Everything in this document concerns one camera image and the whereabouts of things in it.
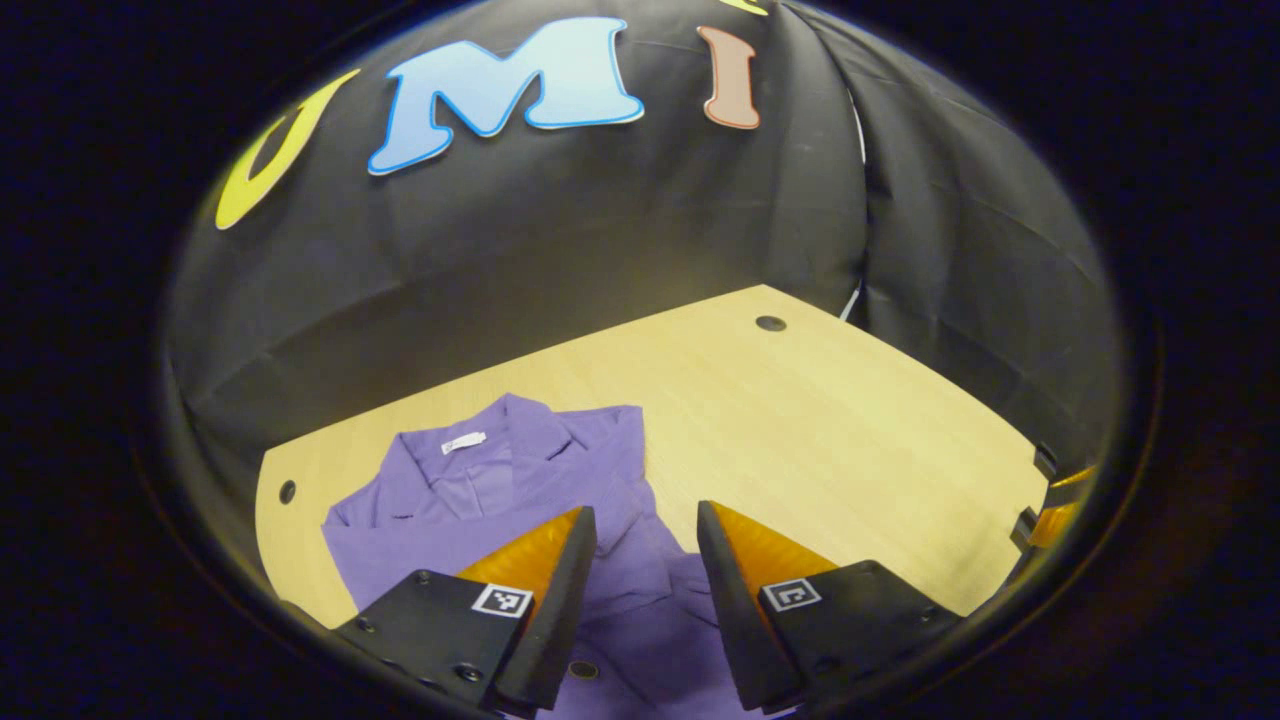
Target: yellow letter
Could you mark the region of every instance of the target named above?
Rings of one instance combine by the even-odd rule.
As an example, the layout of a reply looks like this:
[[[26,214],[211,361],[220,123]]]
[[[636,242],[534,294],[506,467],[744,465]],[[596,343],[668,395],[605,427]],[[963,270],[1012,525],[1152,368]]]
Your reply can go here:
[[[723,3],[726,5],[730,5],[732,8],[737,8],[739,10],[746,10],[748,13],[751,13],[753,15],[768,15],[769,14],[768,10],[765,10],[764,8],[760,8],[759,5],[755,4],[756,0],[721,0],[721,3]]]
[[[293,127],[289,128],[289,135],[284,136],[284,142],[280,143],[280,150],[276,151],[275,158],[266,164],[253,177],[248,177],[250,169],[253,168],[253,160],[257,158],[259,150],[270,137],[271,132],[280,127],[284,118],[275,120],[275,123],[266,128],[266,132],[259,137],[253,145],[248,146],[248,150],[241,155],[241,159],[236,161],[232,168],[230,177],[227,178],[227,184],[223,187],[223,196],[218,201],[218,213],[214,217],[214,223],[218,229],[227,229],[239,222],[246,213],[253,209],[266,193],[275,187],[275,183],[284,176],[284,172],[289,169],[289,165],[298,159],[298,154],[302,152],[302,147],[306,146],[307,140],[311,140],[311,133],[316,129],[316,123],[320,122],[320,113],[324,113],[325,106],[329,105],[329,100],[333,95],[338,92],[344,82],[356,77],[360,68],[351,70],[349,73],[342,76],[340,78],[330,82],[329,85],[321,87],[312,95],[298,105],[298,117],[293,120]]]

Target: shirt button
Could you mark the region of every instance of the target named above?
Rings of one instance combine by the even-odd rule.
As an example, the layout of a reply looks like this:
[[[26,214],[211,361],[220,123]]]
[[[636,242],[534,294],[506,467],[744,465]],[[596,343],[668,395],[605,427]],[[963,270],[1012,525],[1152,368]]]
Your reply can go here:
[[[568,674],[584,680],[594,680],[600,674],[600,669],[584,660],[575,660],[568,664]]]

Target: black fabric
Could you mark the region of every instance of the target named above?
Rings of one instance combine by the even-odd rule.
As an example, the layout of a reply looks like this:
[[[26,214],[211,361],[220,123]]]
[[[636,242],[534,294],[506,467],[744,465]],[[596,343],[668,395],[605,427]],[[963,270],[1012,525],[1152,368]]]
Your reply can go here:
[[[1043,443],[1060,471],[1094,462],[1117,328],[1079,209],[973,95],[860,28],[790,9],[835,58],[867,143],[865,284],[850,320]]]
[[[506,56],[543,24],[580,15],[628,23],[618,67],[641,119],[531,128],[522,113],[535,81],[495,137],[439,105],[438,120],[456,128],[443,155],[366,172],[396,91],[389,68],[460,40]],[[701,24],[755,47],[758,129],[704,117]],[[177,265],[174,375],[243,507],[266,448],[411,392],[762,282],[831,313],[852,292],[865,232],[852,109],[792,15],[760,22],[713,0],[498,0],[316,86],[352,67],[361,73],[278,186],[228,231],[214,225],[214,188]]]
[[[628,23],[617,58],[641,119],[531,128],[535,81],[495,137],[439,104],[454,128],[447,151],[366,172],[396,92],[389,68],[460,40],[506,56],[543,24],[581,15]],[[758,129],[704,117],[704,24],[755,49]],[[1065,469],[1094,456],[1110,315],[1080,215],[989,109],[883,41],[790,5],[760,18],[716,0],[493,0],[335,65],[312,88],[356,67],[294,165],[228,231],[214,225],[221,186],[211,190],[174,266],[174,382],[246,518],[262,452],[278,443],[762,282],[833,314],[861,282],[851,322]]]

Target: shirt collar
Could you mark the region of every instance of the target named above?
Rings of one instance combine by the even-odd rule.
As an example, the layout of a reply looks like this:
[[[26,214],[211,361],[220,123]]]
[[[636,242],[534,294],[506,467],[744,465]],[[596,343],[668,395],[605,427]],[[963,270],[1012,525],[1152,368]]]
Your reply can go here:
[[[506,393],[492,405],[447,428],[403,433],[401,437],[426,478],[439,475],[447,462],[440,446],[467,433],[493,430],[506,423],[512,454],[549,460],[570,443],[572,436],[547,405]]]

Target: purple shirt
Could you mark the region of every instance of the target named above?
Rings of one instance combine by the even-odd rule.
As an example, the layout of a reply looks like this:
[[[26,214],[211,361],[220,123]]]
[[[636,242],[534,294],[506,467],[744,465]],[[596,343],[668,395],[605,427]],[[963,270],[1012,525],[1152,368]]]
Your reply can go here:
[[[474,432],[484,442],[442,451]],[[504,395],[448,428],[401,433],[324,534],[364,610],[419,568],[456,575],[580,505],[595,509],[598,544],[571,661],[599,674],[566,674],[538,716],[763,717],[737,700],[700,557],[658,519],[639,407],[552,413]]]

